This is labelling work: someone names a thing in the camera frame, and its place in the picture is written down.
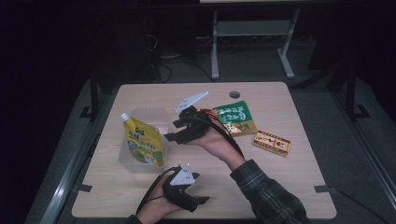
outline plastic container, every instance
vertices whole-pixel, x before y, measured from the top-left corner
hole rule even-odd
[[[143,163],[136,159],[128,148],[126,137],[123,136],[120,149],[119,161],[132,173],[160,174],[164,171],[168,150],[168,141],[163,136],[168,133],[169,122],[164,107],[142,107],[133,110],[130,117],[146,122],[160,130],[163,143],[163,165],[158,166],[152,163]]]

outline yellow packaging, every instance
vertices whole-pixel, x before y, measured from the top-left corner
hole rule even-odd
[[[270,133],[257,131],[253,146],[286,157],[290,149],[290,141]]]
[[[132,155],[144,163],[163,165],[163,143],[160,130],[138,119],[121,115],[125,136]]]

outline wooden tabletop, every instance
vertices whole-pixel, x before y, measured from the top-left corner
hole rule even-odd
[[[105,128],[98,142],[72,213],[75,217],[128,217],[134,214],[148,187],[158,174],[134,174],[119,162],[124,136],[120,114],[141,107],[164,107],[170,132],[177,132],[172,121],[174,108],[182,98],[208,90],[194,106],[212,108],[245,100],[257,128],[291,141],[290,154],[283,158],[252,145],[255,134],[235,137],[247,160],[253,159],[271,178],[278,181],[303,203],[309,218],[333,218],[336,211],[328,192],[316,193],[314,186],[325,182],[319,170],[303,124],[281,82],[143,84],[120,87]],[[240,98],[229,96],[239,91]],[[195,146],[169,144],[166,167],[189,163],[199,173],[188,188],[192,196],[209,196],[206,204],[190,213],[175,212],[169,218],[255,218],[250,204],[230,178],[230,170],[219,159]]]

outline yellow and brown box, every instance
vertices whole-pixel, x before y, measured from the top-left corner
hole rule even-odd
[[[270,133],[257,131],[253,146],[286,157],[289,154],[290,141]]]

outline person's right hand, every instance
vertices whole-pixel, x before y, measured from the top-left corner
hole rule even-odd
[[[224,126],[219,121],[213,119],[212,121],[224,130]],[[190,141],[189,143],[187,143],[187,145],[196,145],[199,147],[203,147],[211,155],[224,161],[232,171],[246,161],[236,151],[236,149],[233,148],[233,146],[212,127],[207,130],[204,136]]]

